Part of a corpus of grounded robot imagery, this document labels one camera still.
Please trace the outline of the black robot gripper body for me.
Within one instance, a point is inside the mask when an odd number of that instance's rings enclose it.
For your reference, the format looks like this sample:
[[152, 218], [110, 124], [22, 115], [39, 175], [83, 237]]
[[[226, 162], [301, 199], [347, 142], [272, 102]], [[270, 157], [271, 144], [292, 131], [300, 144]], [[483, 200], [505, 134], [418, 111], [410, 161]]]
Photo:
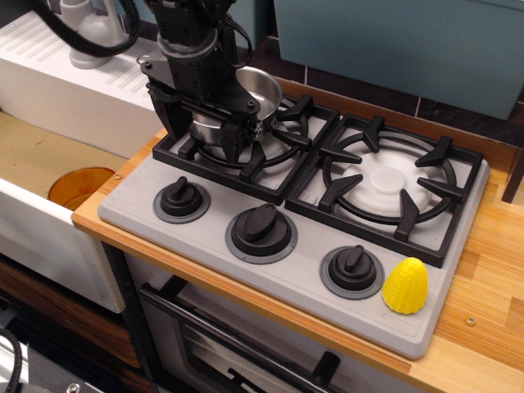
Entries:
[[141, 72], [148, 77], [148, 83], [179, 96], [183, 107], [192, 113], [192, 121], [197, 112], [221, 124], [246, 120], [253, 129], [258, 123], [260, 104], [238, 83], [236, 69], [218, 54], [196, 64], [172, 58], [144, 61]]

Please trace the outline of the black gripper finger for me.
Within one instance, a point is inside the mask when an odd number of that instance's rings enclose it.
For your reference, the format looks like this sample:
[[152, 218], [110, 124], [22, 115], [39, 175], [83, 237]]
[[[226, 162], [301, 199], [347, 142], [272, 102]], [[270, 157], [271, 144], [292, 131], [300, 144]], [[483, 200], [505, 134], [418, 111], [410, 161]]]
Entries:
[[171, 138], [181, 138], [192, 124], [192, 113], [182, 105], [182, 99], [161, 85], [149, 82], [147, 90], [160, 122]]
[[220, 126], [221, 146], [229, 164], [236, 164], [251, 144], [251, 129], [244, 120], [226, 120]]

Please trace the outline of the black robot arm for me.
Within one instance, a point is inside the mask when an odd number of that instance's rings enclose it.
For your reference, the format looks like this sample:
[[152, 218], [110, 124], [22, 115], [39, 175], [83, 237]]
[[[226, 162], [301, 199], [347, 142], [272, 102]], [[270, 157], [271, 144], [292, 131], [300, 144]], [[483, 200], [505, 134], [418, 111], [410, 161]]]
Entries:
[[219, 122], [227, 162], [235, 163], [254, 140], [260, 104], [237, 80], [236, 36], [246, 31], [229, 15], [230, 1], [153, 1], [163, 61], [141, 67], [156, 114], [180, 139], [198, 113]]

